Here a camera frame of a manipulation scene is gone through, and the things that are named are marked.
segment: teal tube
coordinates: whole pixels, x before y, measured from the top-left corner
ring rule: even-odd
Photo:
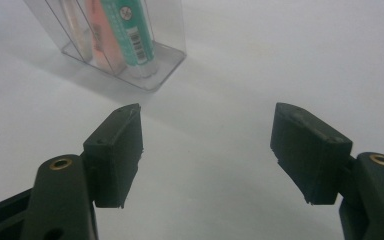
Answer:
[[[147,77],[155,73],[154,46],[140,0],[101,3],[132,75]]]

